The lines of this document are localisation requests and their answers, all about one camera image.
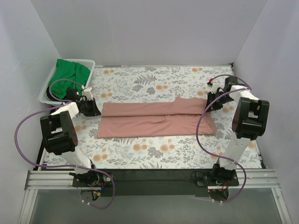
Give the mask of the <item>pink t-shirt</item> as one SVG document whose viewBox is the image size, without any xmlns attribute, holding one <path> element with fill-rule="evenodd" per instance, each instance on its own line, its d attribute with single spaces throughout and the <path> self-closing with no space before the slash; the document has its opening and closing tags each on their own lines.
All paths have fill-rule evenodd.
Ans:
<svg viewBox="0 0 299 224">
<path fill-rule="evenodd" d="M 104 103 L 98 138 L 215 135 L 202 98 L 176 97 L 172 102 Z"/>
</svg>

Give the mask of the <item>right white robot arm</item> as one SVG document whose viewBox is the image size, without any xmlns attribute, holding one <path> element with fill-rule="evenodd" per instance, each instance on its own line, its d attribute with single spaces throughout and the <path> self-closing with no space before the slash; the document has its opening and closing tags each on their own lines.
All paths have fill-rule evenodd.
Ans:
<svg viewBox="0 0 299 224">
<path fill-rule="evenodd" d="M 237 182 L 237 162 L 249 144 L 262 136 L 266 129 L 270 103 L 251 93 L 251 87 L 240 78 L 225 75 L 224 87 L 213 83 L 207 85 L 211 91 L 207 94 L 204 112 L 213 112 L 223 108 L 225 103 L 236 102 L 237 107 L 232 120 L 232 136 L 224 155 L 219 155 L 212 169 L 203 174 L 205 185 L 229 185 Z"/>
</svg>

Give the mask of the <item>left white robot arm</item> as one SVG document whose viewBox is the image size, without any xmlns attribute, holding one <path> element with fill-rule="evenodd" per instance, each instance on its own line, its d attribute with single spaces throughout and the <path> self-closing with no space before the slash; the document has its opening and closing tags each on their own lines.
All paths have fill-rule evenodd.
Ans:
<svg viewBox="0 0 299 224">
<path fill-rule="evenodd" d="M 72 119 L 78 114 L 86 117 L 100 116 L 92 88 L 83 90 L 82 96 L 75 89 L 67 91 L 71 98 L 70 103 L 63 103 L 62 106 L 49 116 L 40 118 L 43 143 L 48 153 L 61 156 L 68 164 L 74 165 L 74 172 L 70 173 L 79 182 L 90 187 L 96 186 L 100 181 L 94 163 L 77 149 L 78 137 Z"/>
</svg>

